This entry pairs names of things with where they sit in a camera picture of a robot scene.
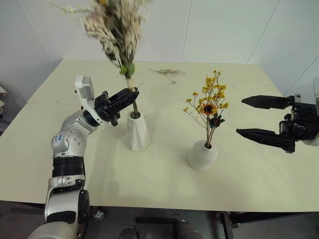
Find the small round vase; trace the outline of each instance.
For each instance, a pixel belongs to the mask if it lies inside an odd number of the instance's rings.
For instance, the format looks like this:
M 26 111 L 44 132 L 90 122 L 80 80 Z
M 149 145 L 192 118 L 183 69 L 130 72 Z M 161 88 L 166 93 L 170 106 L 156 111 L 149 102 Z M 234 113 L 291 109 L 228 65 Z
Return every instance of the small round vase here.
M 197 141 L 188 155 L 188 163 L 193 169 L 205 170 L 211 166 L 218 156 L 215 145 L 205 147 L 206 140 Z

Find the white ceramic vase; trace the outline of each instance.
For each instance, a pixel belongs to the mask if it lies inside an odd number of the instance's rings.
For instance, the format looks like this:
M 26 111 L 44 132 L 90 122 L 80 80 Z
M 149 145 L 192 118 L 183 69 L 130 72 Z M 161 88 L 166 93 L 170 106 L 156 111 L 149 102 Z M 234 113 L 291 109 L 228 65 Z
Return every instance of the white ceramic vase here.
M 132 151 L 144 151 L 151 141 L 148 128 L 141 112 L 137 119 L 131 118 L 131 113 L 128 116 L 130 148 Z
M 205 170 L 211 166 L 218 156 L 215 145 L 205 147 L 206 140 L 197 141 L 188 155 L 188 163 L 193 169 Z

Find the table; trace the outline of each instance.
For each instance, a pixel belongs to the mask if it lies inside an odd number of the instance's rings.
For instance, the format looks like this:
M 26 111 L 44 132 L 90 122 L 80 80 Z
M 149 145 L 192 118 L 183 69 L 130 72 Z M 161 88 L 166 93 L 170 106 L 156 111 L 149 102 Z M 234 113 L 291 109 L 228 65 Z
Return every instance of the table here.
M 185 76 L 176 84 L 150 69 L 174 68 Z M 206 74 L 216 68 L 227 84 L 230 108 L 214 136 L 219 156 L 206 171 L 187 163 L 192 145 L 205 132 L 182 109 L 193 91 L 200 92 Z M 262 110 L 241 99 L 280 95 L 258 65 L 137 63 L 138 106 L 151 144 L 143 152 L 128 147 L 127 115 L 117 127 L 89 135 L 85 153 L 86 188 L 91 205 L 245 212 L 301 212 L 319 209 L 319 147 L 297 142 L 296 152 L 257 144 L 236 128 L 278 132 L 289 110 Z M 106 61 L 63 60 L 30 98 L 0 137 L 0 200 L 44 203 L 51 177 L 51 138 L 63 120 L 80 108 L 74 93 L 76 75 L 92 77 L 95 95 L 125 87 L 118 69 Z

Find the gray floor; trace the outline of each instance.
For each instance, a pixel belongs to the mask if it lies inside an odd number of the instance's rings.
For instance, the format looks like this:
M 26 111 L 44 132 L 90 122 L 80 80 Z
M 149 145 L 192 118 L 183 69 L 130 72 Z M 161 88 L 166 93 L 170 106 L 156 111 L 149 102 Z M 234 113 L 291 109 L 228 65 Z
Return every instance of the gray floor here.
M 104 207 L 103 220 L 90 220 L 85 239 L 117 239 L 121 230 L 134 225 L 141 239 L 172 239 L 170 225 L 135 224 L 135 217 L 184 219 L 205 239 L 224 239 L 215 212 Z M 43 210 L 20 203 L 0 201 L 0 239 L 25 239 L 43 224 Z M 319 213 L 241 224 L 235 239 L 319 239 Z

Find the flower stem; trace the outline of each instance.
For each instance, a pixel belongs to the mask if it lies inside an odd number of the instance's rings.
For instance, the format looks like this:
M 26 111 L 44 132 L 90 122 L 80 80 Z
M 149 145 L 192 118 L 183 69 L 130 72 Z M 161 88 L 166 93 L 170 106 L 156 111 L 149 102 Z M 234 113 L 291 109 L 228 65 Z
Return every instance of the flower stem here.
M 131 76 L 126 76 L 126 83 L 128 84 L 129 90 L 131 92 L 134 91 L 133 80 Z M 133 105 L 134 112 L 130 115 L 130 117 L 133 119 L 138 119 L 141 116 L 141 114 L 139 113 L 138 105 L 136 104 L 136 101 L 133 101 L 132 105 Z

